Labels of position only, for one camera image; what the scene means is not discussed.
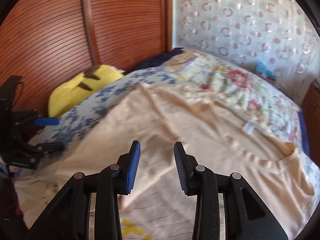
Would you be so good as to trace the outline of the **blue plastic bag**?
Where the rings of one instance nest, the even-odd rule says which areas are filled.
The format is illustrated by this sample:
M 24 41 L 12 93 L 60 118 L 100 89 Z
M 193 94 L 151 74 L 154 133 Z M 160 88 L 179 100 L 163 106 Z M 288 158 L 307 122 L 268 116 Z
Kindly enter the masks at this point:
M 269 70 L 262 62 L 258 61 L 255 64 L 255 73 L 259 76 L 262 76 L 264 79 L 275 80 L 276 76 L 274 72 Z

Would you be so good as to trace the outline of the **blue floral white mattress pad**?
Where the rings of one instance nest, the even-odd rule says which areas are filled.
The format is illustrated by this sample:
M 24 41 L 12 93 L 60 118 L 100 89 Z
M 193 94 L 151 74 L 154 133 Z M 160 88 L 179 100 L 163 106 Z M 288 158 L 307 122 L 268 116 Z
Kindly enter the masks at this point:
M 33 145 L 61 141 L 66 146 L 79 141 L 101 118 L 115 107 L 140 83 L 175 85 L 182 83 L 208 92 L 216 92 L 219 99 L 246 121 L 258 122 L 258 128 L 299 148 L 303 169 L 312 183 L 319 182 L 319 167 L 303 150 L 300 108 L 283 92 L 267 81 L 236 66 L 206 65 L 181 76 L 161 67 L 137 70 L 89 96 L 59 118 L 57 126 L 46 127 L 38 133 Z

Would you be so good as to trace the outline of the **circle patterned sheer curtain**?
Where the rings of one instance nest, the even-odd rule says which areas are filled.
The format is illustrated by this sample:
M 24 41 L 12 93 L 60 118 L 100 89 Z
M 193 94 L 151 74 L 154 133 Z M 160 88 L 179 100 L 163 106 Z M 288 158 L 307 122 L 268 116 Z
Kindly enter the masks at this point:
M 295 0 L 172 0 L 172 44 L 253 71 L 302 103 L 319 75 L 319 35 Z

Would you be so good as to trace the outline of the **wooden louvred wardrobe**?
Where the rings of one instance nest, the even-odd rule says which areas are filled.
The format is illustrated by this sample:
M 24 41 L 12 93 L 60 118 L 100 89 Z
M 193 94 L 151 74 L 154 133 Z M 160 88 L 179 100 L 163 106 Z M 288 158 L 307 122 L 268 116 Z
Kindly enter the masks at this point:
M 1 81 L 14 110 L 44 114 L 51 92 L 96 64 L 130 71 L 171 49 L 172 0 L 1 0 Z

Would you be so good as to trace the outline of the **long wooden sideboard cabinet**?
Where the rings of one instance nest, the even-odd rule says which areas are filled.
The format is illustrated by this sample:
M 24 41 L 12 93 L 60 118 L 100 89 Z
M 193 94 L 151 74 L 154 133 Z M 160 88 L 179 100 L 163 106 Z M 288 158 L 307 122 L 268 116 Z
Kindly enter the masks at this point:
M 306 124 L 310 158 L 319 166 L 320 158 L 320 112 L 319 90 L 311 83 L 302 103 L 302 112 Z

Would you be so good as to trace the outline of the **beige printed t-shirt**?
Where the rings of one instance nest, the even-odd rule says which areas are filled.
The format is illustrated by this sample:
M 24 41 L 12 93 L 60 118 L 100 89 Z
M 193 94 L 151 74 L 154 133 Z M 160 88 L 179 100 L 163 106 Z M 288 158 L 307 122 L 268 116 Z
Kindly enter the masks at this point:
M 124 239 L 190 239 L 196 199 L 181 189 L 174 159 L 179 141 L 213 172 L 241 174 L 294 239 L 319 202 L 299 148 L 250 128 L 218 97 L 184 85 L 138 85 L 61 158 L 20 176 L 16 191 L 26 225 L 75 172 L 102 171 L 138 140 L 134 188 L 118 198 Z

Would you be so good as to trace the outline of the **yellow plush toy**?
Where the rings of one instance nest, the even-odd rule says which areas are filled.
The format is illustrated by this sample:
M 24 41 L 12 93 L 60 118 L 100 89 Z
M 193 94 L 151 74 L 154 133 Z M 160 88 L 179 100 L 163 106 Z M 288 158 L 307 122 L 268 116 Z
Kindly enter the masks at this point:
M 48 116 L 58 118 L 86 98 L 121 79 L 124 71 L 109 65 L 95 65 L 56 87 L 48 101 Z

